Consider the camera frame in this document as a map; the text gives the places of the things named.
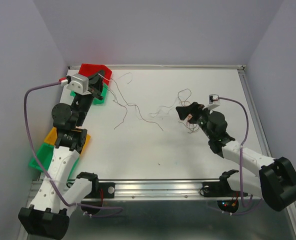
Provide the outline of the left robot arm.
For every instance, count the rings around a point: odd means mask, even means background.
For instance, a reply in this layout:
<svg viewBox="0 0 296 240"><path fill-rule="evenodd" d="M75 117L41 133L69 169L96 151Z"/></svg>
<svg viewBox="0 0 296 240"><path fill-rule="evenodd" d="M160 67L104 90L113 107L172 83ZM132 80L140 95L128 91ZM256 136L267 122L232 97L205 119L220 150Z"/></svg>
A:
<svg viewBox="0 0 296 240"><path fill-rule="evenodd" d="M18 219L30 235L61 240L69 227L70 216L84 197L99 193L98 176L81 172L72 187L64 192L74 164L80 157L88 131L82 129L94 99L102 100L103 71L91 76L76 73L57 84L75 93L71 104L58 103L51 111L56 140L48 169L41 164L45 178L28 207Z"/></svg>

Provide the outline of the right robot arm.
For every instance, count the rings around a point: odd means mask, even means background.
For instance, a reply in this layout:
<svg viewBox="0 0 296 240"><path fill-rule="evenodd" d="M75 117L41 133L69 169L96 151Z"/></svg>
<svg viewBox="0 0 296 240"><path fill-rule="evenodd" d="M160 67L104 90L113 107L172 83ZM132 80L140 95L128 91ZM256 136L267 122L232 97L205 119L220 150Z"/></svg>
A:
<svg viewBox="0 0 296 240"><path fill-rule="evenodd" d="M250 194L263 199L277 212L294 203L296 170L291 161L285 157L265 156L244 147L227 133L225 116L214 111L215 107L215 104L204 106L197 102L176 107L180 120L188 120L201 128L214 154L239 165L239 169L223 172L218 181L203 182L200 194L208 198Z"/></svg>

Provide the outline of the far green plastic bin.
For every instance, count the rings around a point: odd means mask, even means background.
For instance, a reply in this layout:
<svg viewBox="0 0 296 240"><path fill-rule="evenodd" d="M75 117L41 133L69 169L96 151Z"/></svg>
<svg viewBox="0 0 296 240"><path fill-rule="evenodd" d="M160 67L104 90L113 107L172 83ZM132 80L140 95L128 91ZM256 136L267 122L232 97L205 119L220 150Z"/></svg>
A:
<svg viewBox="0 0 296 240"><path fill-rule="evenodd" d="M75 83L72 89L69 89L73 93L71 106L73 108L85 108L91 105L103 104L108 91L107 87L105 83L87 85L86 87Z"/></svg>

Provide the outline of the green plastic bin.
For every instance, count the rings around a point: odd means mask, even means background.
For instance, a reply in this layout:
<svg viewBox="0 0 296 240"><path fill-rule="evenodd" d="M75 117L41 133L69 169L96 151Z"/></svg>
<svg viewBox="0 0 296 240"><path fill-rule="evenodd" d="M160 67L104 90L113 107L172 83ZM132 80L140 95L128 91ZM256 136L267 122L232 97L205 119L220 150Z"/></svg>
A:
<svg viewBox="0 0 296 240"><path fill-rule="evenodd" d="M43 165L46 171L49 169L49 166L51 164L53 151L54 151L53 145L43 143L36 152L37 158L39 159L40 163ZM34 157L31 158L28 166L40 172L43 172L42 168L38 165Z"/></svg>
<svg viewBox="0 0 296 240"><path fill-rule="evenodd" d="M75 83L72 89L69 89L73 93L71 106L73 108L85 108L91 105L103 104L108 91L107 87L105 83L87 85L86 87Z"/></svg>

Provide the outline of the red plastic bin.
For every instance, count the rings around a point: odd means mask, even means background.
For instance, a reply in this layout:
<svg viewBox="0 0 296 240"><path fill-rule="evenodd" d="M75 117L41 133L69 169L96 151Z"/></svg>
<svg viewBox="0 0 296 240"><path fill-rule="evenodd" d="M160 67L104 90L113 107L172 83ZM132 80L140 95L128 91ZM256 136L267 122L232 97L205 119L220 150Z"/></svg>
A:
<svg viewBox="0 0 296 240"><path fill-rule="evenodd" d="M112 76L112 71L106 66L102 64L90 64L90 63L82 63L80 69L78 71L79 74L90 77L97 72L103 72L102 76L104 76L103 82L109 86L110 80Z"/></svg>

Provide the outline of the yellow plastic bin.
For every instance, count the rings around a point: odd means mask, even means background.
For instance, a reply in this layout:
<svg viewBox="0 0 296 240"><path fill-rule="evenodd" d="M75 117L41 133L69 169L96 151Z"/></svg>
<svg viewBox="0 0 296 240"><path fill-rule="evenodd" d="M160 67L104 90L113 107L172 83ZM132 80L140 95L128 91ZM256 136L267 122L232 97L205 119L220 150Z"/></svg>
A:
<svg viewBox="0 0 296 240"><path fill-rule="evenodd" d="M46 144L54 146L55 142L56 142L56 139L57 139L57 129L55 127L53 127L50 130L50 132L47 134L47 136L45 137L44 142ZM88 144L90 143L90 141L91 141L91 136L89 134L87 134L85 144L84 144L83 149L81 151L81 155L84 154L84 152L87 149Z"/></svg>

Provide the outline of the near green plastic bin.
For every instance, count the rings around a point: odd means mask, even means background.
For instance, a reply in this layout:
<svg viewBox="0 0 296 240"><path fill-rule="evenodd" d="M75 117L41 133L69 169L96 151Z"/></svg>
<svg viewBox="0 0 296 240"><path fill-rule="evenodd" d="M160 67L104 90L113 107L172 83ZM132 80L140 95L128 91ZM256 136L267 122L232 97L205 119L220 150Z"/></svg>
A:
<svg viewBox="0 0 296 240"><path fill-rule="evenodd" d="M39 159L40 163L43 165L46 171L49 169L49 166L51 164L53 151L54 151L53 145L43 143L36 152L37 158ZM34 157L31 158L28 166L40 172L43 172L42 168L38 165Z"/></svg>

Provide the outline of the aluminium back rail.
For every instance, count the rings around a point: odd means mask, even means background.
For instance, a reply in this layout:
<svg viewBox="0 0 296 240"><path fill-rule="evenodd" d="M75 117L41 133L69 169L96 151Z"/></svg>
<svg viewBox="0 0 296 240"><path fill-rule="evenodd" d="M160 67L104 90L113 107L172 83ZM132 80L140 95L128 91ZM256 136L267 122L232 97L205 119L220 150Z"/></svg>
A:
<svg viewBox="0 0 296 240"><path fill-rule="evenodd" d="M107 64L111 70L205 69L244 70L246 65Z"/></svg>

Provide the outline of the aluminium rail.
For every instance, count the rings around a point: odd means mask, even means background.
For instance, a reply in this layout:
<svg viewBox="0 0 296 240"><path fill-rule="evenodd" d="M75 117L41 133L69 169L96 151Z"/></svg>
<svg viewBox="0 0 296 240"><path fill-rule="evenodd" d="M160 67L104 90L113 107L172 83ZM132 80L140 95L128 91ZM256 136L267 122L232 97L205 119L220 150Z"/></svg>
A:
<svg viewBox="0 0 296 240"><path fill-rule="evenodd" d="M258 178L253 178L239 183L237 177L231 176L228 184L232 190L242 190L246 199L253 196L254 199L262 199L262 188ZM108 201L166 201L166 200L219 200L219 197L204 197L199 190L202 182L218 181L219 179L182 179L182 180L99 180L100 183L115 183L114 198ZM61 194L69 203L73 198L81 200L80 193L70 189L74 180L63 184Z"/></svg>
<svg viewBox="0 0 296 240"><path fill-rule="evenodd" d="M252 97L244 70L237 70L243 97L238 98L237 103L245 114L245 131L241 139L242 160L238 160L240 179L247 180L259 178L259 170L262 165L268 166L274 162L264 129Z"/></svg>
<svg viewBox="0 0 296 240"><path fill-rule="evenodd" d="M246 65L107 64L111 70L205 69L244 70Z"/></svg>

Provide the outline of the aluminium right side rail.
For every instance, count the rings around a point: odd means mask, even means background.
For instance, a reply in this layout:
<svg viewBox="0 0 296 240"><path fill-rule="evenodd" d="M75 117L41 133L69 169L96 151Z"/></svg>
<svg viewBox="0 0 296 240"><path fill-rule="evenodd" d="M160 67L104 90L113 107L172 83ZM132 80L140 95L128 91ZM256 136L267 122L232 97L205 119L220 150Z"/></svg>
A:
<svg viewBox="0 0 296 240"><path fill-rule="evenodd" d="M238 160L240 179L247 180L259 178L259 170L262 165L268 166L274 162L264 129L252 97L244 70L237 70L243 97L238 98L237 103L245 114L245 131L241 139L242 160Z"/></svg>

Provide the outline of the aluminium front rail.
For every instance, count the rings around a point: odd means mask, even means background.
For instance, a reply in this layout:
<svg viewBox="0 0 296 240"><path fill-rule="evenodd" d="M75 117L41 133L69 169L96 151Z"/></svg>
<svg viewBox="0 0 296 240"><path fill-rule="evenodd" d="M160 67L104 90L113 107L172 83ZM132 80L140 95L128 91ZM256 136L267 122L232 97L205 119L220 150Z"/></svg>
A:
<svg viewBox="0 0 296 240"><path fill-rule="evenodd" d="M232 190L242 190L246 199L253 196L254 199L262 199L262 188L258 178L253 178L239 183L237 177L231 176L228 184ZM100 183L115 183L114 198L108 201L166 201L166 200L219 200L219 197L204 197L199 190L202 182L218 181L219 179L182 179L182 180L99 180ZM73 198L81 200L80 193L70 189L74 180L63 184L61 194L69 203Z"/></svg>

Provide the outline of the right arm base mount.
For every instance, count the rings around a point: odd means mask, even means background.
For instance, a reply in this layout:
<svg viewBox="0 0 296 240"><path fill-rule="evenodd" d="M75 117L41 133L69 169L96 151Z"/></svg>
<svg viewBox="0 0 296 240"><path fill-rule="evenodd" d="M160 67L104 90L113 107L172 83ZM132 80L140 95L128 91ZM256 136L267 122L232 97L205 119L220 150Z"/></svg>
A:
<svg viewBox="0 0 296 240"><path fill-rule="evenodd" d="M232 190L228 180L237 177L239 180L239 171L232 169L224 171L218 181L204 181L199 194L205 198L219 198L217 205L224 213L235 214L239 208L240 190Z"/></svg>

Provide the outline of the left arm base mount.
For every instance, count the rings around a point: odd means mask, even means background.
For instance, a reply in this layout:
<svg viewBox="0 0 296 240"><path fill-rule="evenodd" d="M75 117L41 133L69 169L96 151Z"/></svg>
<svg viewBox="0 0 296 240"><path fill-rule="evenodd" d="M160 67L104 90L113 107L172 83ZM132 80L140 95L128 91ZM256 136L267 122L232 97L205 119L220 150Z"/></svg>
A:
<svg viewBox="0 0 296 240"><path fill-rule="evenodd" d="M79 173L70 186L70 190L72 189L81 195L81 199L76 202L81 204L81 209L89 216L94 216L105 208L104 199L115 197L115 183L99 182L98 175L90 172Z"/></svg>

